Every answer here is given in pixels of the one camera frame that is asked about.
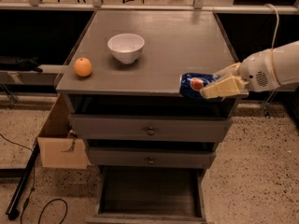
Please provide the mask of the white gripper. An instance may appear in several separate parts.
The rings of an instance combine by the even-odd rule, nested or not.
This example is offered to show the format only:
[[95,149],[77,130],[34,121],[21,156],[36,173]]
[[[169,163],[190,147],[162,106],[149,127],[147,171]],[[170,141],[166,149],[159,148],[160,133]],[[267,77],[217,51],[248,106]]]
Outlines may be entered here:
[[217,71],[215,76],[221,78],[200,90],[205,99],[238,95],[248,84],[248,89],[256,92],[272,91],[279,87],[271,49],[253,53],[242,63],[234,63]]

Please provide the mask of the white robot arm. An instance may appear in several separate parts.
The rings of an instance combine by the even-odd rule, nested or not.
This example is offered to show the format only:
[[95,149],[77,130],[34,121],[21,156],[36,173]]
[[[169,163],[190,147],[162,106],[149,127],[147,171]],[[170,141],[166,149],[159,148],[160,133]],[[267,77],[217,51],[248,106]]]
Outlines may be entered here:
[[200,90],[206,99],[248,91],[273,91],[299,82],[299,41],[251,54],[215,73],[219,79]]

